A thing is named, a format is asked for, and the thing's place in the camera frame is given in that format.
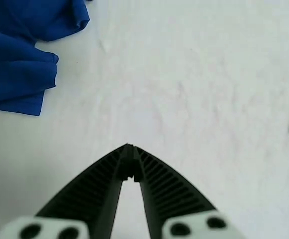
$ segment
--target cloth fold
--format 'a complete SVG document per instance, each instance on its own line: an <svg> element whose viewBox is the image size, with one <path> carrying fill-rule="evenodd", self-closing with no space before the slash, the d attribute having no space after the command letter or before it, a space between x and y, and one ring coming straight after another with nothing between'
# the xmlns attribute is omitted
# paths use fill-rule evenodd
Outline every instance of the cloth fold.
<svg viewBox="0 0 289 239"><path fill-rule="evenodd" d="M39 115L58 56L34 46L83 30L84 0L0 0L0 110Z"/></svg>
<svg viewBox="0 0 289 239"><path fill-rule="evenodd" d="M39 115L43 91L55 87L57 62L57 55L0 33L0 110Z"/></svg>

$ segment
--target blue cloth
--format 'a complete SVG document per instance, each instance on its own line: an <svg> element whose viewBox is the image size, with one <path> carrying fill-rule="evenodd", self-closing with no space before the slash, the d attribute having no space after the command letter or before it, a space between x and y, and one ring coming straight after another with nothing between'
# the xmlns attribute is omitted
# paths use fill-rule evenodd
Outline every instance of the blue cloth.
<svg viewBox="0 0 289 239"><path fill-rule="evenodd" d="M39 115L57 62L57 55L0 33L0 110Z"/></svg>
<svg viewBox="0 0 289 239"><path fill-rule="evenodd" d="M84 0L0 0L0 110L40 114L58 57L35 43L74 34L88 21Z"/></svg>

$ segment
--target white surface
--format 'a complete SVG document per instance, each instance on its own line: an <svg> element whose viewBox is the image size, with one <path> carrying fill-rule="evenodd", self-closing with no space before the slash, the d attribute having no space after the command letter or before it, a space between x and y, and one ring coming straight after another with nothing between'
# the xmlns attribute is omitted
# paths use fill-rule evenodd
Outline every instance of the white surface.
<svg viewBox="0 0 289 239"><path fill-rule="evenodd" d="M97 0L40 117L0 112L0 227L126 142L196 185L249 239L289 238L289 0ZM113 239L147 239L137 184Z"/></svg>
<svg viewBox="0 0 289 239"><path fill-rule="evenodd" d="M224 228L210 228L207 224L209 218L224 220ZM171 233L175 224L185 224L190 228L190 234L179 236ZM163 239L245 239L230 220L217 210L190 214L168 219L162 229Z"/></svg>
<svg viewBox="0 0 289 239"><path fill-rule="evenodd" d="M33 216L19 217L4 225L0 231L0 239L19 239L22 230L33 224L41 226L35 239L58 239L58 235L68 228L75 228L78 231L77 239L89 239L88 228L84 222Z"/></svg>

